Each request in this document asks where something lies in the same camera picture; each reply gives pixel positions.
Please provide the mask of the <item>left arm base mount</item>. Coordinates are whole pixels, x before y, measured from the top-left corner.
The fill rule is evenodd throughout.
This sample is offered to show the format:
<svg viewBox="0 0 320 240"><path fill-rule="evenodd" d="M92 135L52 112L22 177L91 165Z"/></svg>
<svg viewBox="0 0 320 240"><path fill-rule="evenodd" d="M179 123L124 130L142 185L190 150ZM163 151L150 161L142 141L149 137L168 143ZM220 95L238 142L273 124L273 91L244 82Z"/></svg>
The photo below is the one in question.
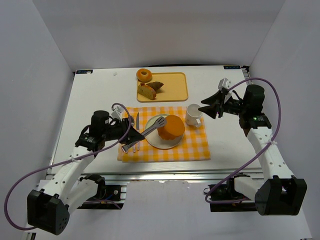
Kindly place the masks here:
<svg viewBox="0 0 320 240"><path fill-rule="evenodd" d="M83 210L121 210L124 201L126 186L118 183L107 183L106 179L98 174L87 174L80 177L79 181L90 180L95 182L97 194L90 197L86 203L82 204L78 209Z"/></svg>

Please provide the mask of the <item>tall orange round cake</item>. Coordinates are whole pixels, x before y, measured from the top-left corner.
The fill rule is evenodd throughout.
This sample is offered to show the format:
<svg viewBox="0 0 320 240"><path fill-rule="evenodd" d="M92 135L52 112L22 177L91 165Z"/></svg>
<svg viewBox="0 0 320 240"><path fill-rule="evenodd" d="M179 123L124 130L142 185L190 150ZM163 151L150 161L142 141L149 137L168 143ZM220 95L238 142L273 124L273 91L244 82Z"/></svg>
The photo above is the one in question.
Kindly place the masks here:
<svg viewBox="0 0 320 240"><path fill-rule="evenodd" d="M176 115L168 115L165 120L165 126L157 129L158 135L163 140L175 140L185 133L185 125L180 117Z"/></svg>

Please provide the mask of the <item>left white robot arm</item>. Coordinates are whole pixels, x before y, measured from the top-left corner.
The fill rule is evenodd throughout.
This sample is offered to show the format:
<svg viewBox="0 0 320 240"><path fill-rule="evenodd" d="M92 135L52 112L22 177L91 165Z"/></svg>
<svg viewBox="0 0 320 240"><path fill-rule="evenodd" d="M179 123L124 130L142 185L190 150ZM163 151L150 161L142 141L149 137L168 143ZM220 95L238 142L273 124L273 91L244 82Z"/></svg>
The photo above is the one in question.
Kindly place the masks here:
<svg viewBox="0 0 320 240"><path fill-rule="evenodd" d="M71 213L90 198L104 193L104 178L97 174L80 177L108 141L131 144L144 140L133 125L134 118L117 119L109 112L97 110L91 122L81 131L70 155L70 162L62 164L58 172L40 190L27 196L27 223L54 235L66 228Z"/></svg>

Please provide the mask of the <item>metal serving tongs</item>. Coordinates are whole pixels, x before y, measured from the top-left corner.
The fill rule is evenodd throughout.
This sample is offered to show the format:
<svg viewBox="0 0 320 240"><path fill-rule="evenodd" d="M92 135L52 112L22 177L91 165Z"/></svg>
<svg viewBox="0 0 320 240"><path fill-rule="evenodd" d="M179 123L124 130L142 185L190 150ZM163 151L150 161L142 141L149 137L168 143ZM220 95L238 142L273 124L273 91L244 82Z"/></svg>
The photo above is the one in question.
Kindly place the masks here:
<svg viewBox="0 0 320 240"><path fill-rule="evenodd" d="M129 144L126 144L126 145L123 145L121 147L121 150L126 153L130 148L134 147L137 143L139 143L140 141L144 140L146 138L146 136L148 136L150 133L152 133L153 131L155 131L156 129L159 129L159 128L162 128L164 127L165 125L167 124L167 120L161 116L159 118L157 118L155 120L155 122L150 126L148 127L147 129L145 129L140 135L143 136L142 139L140 140L137 140L137 141L134 141L132 143L129 143Z"/></svg>

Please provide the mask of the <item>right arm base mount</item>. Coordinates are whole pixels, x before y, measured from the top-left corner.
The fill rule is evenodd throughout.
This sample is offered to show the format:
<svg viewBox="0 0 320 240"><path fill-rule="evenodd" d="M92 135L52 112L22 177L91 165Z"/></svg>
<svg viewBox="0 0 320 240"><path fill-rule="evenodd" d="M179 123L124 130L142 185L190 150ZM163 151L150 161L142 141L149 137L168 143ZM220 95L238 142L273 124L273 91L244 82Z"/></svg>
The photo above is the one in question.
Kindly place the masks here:
<svg viewBox="0 0 320 240"><path fill-rule="evenodd" d="M210 203L210 211L212 213L224 213L224 212L256 212L255 203L251 200L245 201L245 196L235 191L234 182L235 178L250 176L243 173L238 173L235 176L228 179L226 182L217 187L217 189L211 193L208 197L209 201L235 201L232 203Z"/></svg>

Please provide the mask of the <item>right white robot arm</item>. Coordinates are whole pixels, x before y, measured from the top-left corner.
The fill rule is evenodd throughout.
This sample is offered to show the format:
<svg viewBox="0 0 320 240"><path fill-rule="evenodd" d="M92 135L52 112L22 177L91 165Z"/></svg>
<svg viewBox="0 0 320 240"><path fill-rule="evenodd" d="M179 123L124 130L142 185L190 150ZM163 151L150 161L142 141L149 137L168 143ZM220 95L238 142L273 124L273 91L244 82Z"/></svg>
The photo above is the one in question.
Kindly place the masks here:
<svg viewBox="0 0 320 240"><path fill-rule="evenodd" d="M227 87L204 99L199 108L211 118L221 118L224 113L237 115L239 125L254 148L259 160L264 183L259 184L249 175L238 171L223 184L210 186L207 201L222 207L243 202L245 208L254 208L262 216L296 216L302 206L307 184L296 178L288 168L278 146L268 117L263 113L265 90L251 84L245 89L243 98L234 99Z"/></svg>

